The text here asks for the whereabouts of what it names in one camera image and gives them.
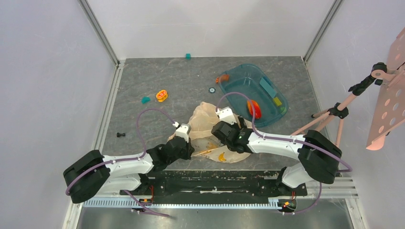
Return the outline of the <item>orange plastic bag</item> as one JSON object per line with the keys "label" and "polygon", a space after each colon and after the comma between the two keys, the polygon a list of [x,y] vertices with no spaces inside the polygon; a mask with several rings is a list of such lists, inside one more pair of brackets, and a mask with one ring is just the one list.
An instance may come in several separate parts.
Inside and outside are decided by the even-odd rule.
{"label": "orange plastic bag", "polygon": [[189,137],[194,148],[192,157],[205,157],[219,163],[237,163],[250,156],[249,153],[230,151],[227,146],[211,134],[211,130],[219,118],[215,113],[215,105],[201,102],[188,121],[191,127]]}

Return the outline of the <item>red orange fake fruit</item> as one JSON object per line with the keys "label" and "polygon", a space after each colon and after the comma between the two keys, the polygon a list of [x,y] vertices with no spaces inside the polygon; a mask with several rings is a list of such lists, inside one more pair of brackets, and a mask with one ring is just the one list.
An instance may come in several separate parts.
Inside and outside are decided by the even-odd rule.
{"label": "red orange fake fruit", "polygon": [[250,114],[251,117],[255,117],[255,119],[261,119],[262,117],[262,112],[261,108],[255,100],[250,100],[247,101],[247,110]]}

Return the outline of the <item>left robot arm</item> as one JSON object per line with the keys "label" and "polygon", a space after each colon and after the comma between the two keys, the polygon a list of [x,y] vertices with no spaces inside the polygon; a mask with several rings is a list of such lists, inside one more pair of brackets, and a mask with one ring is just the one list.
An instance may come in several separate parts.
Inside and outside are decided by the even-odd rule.
{"label": "left robot arm", "polygon": [[92,150],[63,172],[65,193],[75,204],[97,194],[122,190],[142,195],[150,188],[147,173],[163,171],[178,159],[189,160],[193,152],[191,139],[180,136],[135,155],[104,156],[99,150]]}

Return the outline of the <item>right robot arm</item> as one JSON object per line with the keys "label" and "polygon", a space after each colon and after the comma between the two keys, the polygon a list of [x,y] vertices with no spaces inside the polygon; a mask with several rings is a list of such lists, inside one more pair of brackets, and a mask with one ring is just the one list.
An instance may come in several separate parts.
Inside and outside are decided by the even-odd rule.
{"label": "right robot arm", "polygon": [[342,151],[316,130],[304,135],[275,135],[220,121],[211,133],[233,152],[268,153],[297,160],[279,173],[276,189],[282,195],[313,180],[332,184],[339,172]]}

